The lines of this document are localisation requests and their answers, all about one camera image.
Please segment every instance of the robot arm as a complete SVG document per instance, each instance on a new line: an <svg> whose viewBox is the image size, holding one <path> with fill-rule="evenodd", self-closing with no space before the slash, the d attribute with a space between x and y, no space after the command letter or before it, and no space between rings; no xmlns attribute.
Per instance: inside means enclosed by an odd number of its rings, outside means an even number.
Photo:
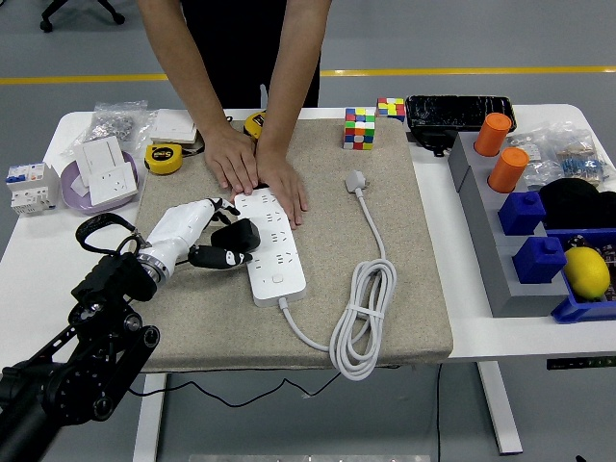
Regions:
<svg viewBox="0 0 616 462"><path fill-rule="evenodd" d="M126 297L150 300L173 275L177 260L187 256L207 268L231 268L251 259L249 254L194 245L212 220L230 224L223 210L240 214L220 198L173 207L147 242L135 226L114 214L90 218L77 229L82 248L105 256L71 291L77 304L69 326L29 360L2 370L0 462L40 460L61 427L112 415L160 340L159 330L143 325ZM131 236L116 250L86 243L92 232L110 224L126 227ZM129 241L137 249L120 253ZM78 344L68 361L54 362L53 355L74 337Z"/></svg>

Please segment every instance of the black cable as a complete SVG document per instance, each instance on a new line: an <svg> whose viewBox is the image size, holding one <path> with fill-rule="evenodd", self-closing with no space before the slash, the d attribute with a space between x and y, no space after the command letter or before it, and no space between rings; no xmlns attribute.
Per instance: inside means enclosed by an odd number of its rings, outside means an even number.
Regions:
<svg viewBox="0 0 616 462"><path fill-rule="evenodd" d="M436 443L437 456L436 462L441 462L441 369L443 363L439 364L439 373L436 375Z"/></svg>
<svg viewBox="0 0 616 462"><path fill-rule="evenodd" d="M128 389L128 391L129 391L132 395L134 395L134 396L136 396L136 397L144 398L144 397L149 397L149 396L155 395L155 394L157 394L157 393L163 393L163 392L174 392L174 391L176 391L176 390L180 390L181 388L187 387L188 385L193 385L193 386L194 386L197 390L199 390L199 391L200 391L201 393L203 393L204 395L207 395L207 396L208 396L208 397L210 397L210 398L217 399L217 400L218 400L218 401L220 401L222 404L224 404L224 405L226 405L226 406L228 406L228 407L234 407L234 408L236 408L236 407L244 407L244 406L247 406L248 404L250 404L250 403L252 403L252 402L256 401L257 399L264 398L264 397L266 397L266 396L268 396L268 395L271 395L272 393L277 392L278 390L280 390L280 389L282 388L282 386L283 386L285 383L288 383L289 385L293 385L294 387L298 388L299 390L301 390L302 392L304 392L304 393L305 393L306 395L308 395L309 397L315 397L315 396L316 396L316 395L318 395L320 392L322 392L325 388L327 388L327 387L329 386L329 384L331 384L334 380L336 380L338 377L340 377L340 375L341 375L341 373L340 373L340 372L338 372L338 373L337 373L336 375L334 375L331 379L329 379L329 381L328 381L327 383L325 383L322 387L320 387L320 388L319 388L319 389L318 389L315 393L310 393L310 392L309 392L309 391L307 391L305 388L303 388L301 385L297 385L296 383L292 382L291 380L289 380L288 378L286 378L286 377L285 377L285 378L283 378L283 379L282 379L282 382L280 382L280 384L279 384L276 388L273 388L273 389L269 390L268 392L262 393L261 395L259 395L259 396L255 397L255 398L253 398L253 399L249 399L248 401L243 402L243 403L241 403L241 404L232 404L232 403L230 403L230 402L226 401L224 398L221 398L221 397L219 397L219 396L217 396L217 395L214 395L214 394L212 394L212 393L208 392L207 390L204 390L203 388L201 388L201 387L200 387L197 383L195 383L195 382L194 382L194 381L192 381L192 380L191 380L191 381L189 381L189 382L185 382L185 383L183 383L182 385L178 385L177 387L162 388L162 389L160 389L160 390L155 390L155 391L153 391L153 392L148 392L148 393L138 393L138 392L135 392L134 390L132 390L132 389L130 389L130 388Z"/></svg>
<svg viewBox="0 0 616 462"><path fill-rule="evenodd" d="M118 254L121 252L122 248L124 248L125 245L127 245L128 243L130 243L131 241L135 241L135 243L137 244L135 250L133 250L133 253L135 255L137 255L141 249L141 243L139 241L139 238L137 236L135 236L134 234L131 234L130 236L124 238L122 240L121 243L119 243L119 246L117 247L117 249L115 250L115 252L117 252Z"/></svg>

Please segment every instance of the chair wheel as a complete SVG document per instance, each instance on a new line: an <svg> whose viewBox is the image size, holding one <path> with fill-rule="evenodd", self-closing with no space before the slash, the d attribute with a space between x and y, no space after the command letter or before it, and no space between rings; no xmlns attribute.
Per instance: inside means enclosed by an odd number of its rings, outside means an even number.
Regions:
<svg viewBox="0 0 616 462"><path fill-rule="evenodd" d="M48 33L48 32L51 32L51 31L53 31L53 30L54 30L54 26L52 26L52 25L51 25L51 22L49 22L47 19L43 19L43 20L40 22L40 29L41 29L43 32Z"/></svg>
<svg viewBox="0 0 616 462"><path fill-rule="evenodd" d="M120 14L120 13L114 14L115 24L124 24L125 20L126 20L126 18L122 14Z"/></svg>

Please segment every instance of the human hand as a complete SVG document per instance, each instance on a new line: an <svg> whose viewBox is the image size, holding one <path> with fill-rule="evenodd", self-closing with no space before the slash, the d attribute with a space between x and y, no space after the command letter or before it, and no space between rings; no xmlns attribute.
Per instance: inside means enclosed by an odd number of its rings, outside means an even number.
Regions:
<svg viewBox="0 0 616 462"><path fill-rule="evenodd" d="M251 194L259 184L254 143L231 126L208 134L205 163L220 185L230 187L233 193Z"/></svg>
<svg viewBox="0 0 616 462"><path fill-rule="evenodd" d="M257 172L282 206L291 229L303 222L302 212L308 211L308 200L303 181L284 157L260 154L257 156Z"/></svg>

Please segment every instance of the tape measure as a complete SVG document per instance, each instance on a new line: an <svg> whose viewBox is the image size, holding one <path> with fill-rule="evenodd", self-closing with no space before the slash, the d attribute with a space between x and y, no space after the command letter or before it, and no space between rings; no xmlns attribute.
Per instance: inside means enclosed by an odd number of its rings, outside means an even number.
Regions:
<svg viewBox="0 0 616 462"><path fill-rule="evenodd" d="M168 175L182 166L182 146L150 144L145 150L145 167L157 175Z"/></svg>
<svg viewBox="0 0 616 462"><path fill-rule="evenodd" d="M254 142L259 140L263 122L265 122L266 112L255 113L246 119L244 122L244 133L249 135Z"/></svg>

